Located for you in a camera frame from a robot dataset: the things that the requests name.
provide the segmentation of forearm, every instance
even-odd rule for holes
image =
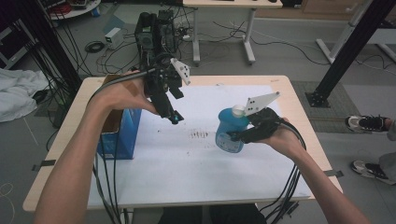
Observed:
[[[361,210],[335,187],[308,153],[301,151],[293,160],[329,223],[370,223]]]
[[[35,223],[81,223],[87,208],[92,163],[109,113],[90,103],[64,153],[57,160],[35,212]]]

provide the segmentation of black tape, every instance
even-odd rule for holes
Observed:
[[[344,176],[342,171],[334,171],[334,170],[328,170],[328,171],[323,171],[323,173],[326,176],[335,176],[337,178]]]
[[[53,166],[55,165],[55,162],[56,160],[50,160],[50,161],[42,161],[39,166],[34,164],[32,167],[32,171],[39,171],[42,166]]]

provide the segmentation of white cloth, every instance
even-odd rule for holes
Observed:
[[[0,122],[21,118],[37,108],[32,96],[48,87],[44,74],[0,68]]]

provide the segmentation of finger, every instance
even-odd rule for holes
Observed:
[[[127,71],[127,72],[123,73],[122,75],[123,75],[123,76],[125,76],[125,75],[131,75],[131,74],[138,73],[138,72],[140,72],[140,71],[139,71],[139,70]]]
[[[155,109],[155,106],[152,102],[150,102],[147,98],[144,98],[143,101],[144,101],[143,106],[142,106],[143,109],[145,109],[155,115],[158,115],[158,112]]]
[[[282,118],[283,120],[285,120],[286,122],[289,122],[288,118]]]

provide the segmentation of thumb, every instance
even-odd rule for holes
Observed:
[[[155,109],[154,104],[151,101],[149,101],[147,98],[143,99],[142,109],[145,109],[155,115],[158,115],[158,112]]]

